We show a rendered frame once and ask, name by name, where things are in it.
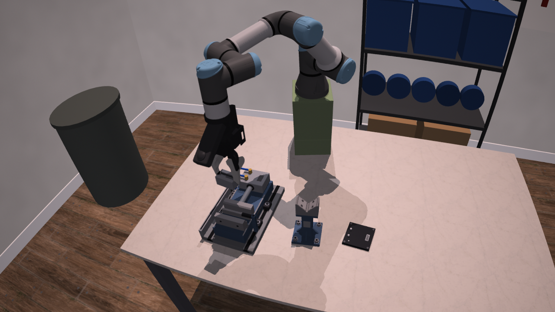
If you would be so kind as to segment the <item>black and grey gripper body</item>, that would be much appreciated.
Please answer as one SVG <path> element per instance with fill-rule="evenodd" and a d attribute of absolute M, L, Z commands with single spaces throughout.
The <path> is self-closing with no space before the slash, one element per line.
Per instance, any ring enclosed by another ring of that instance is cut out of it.
<path fill-rule="evenodd" d="M 238 124 L 235 105 L 231 104 L 229 105 L 229 107 L 230 113 L 226 117 L 221 119 L 206 118 L 206 113 L 204 113 L 206 123 L 212 125 L 223 123 L 226 126 L 223 137 L 216 152 L 217 155 L 223 156 L 224 158 L 229 154 L 228 147 L 234 148 L 235 150 L 239 144 L 242 145 L 246 141 L 244 126 Z M 242 135 L 240 135 L 242 134 L 242 132 L 244 139 L 242 139 Z"/>

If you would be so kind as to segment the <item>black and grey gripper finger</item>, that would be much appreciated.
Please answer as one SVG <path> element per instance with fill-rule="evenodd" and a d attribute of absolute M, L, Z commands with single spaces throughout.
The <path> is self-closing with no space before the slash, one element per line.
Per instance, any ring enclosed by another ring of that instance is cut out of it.
<path fill-rule="evenodd" d="M 223 158 L 224 158 L 223 156 L 220 156 L 220 155 L 217 155 L 217 154 L 214 157 L 214 160 L 212 162 L 212 168 L 213 168 L 216 175 L 220 174 L 219 164 L 223 160 Z"/>
<path fill-rule="evenodd" d="M 238 157 L 237 152 L 233 148 L 228 147 L 228 150 L 229 150 L 229 154 L 227 155 L 228 159 L 226 161 L 226 164 L 229 166 L 231 170 L 231 175 L 233 176 L 233 180 L 239 185 L 240 170 L 245 162 L 245 159 L 243 156 Z"/>

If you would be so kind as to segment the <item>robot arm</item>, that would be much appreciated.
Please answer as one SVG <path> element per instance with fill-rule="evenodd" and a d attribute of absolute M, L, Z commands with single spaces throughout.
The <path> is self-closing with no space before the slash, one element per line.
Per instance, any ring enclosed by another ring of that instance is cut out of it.
<path fill-rule="evenodd" d="M 230 113 L 227 88 L 254 78 L 262 70 L 261 60 L 255 53 L 241 54 L 276 34 L 299 44 L 300 73 L 295 84 L 298 96 L 305 99 L 326 96 L 329 91 L 326 76 L 341 84 L 352 79 L 356 62 L 331 46 L 318 20 L 288 10 L 271 13 L 234 37 L 207 44 L 205 60 L 196 66 L 206 118 L 221 119 Z M 194 163 L 211 167 L 225 129 L 223 123 L 207 123 Z"/>

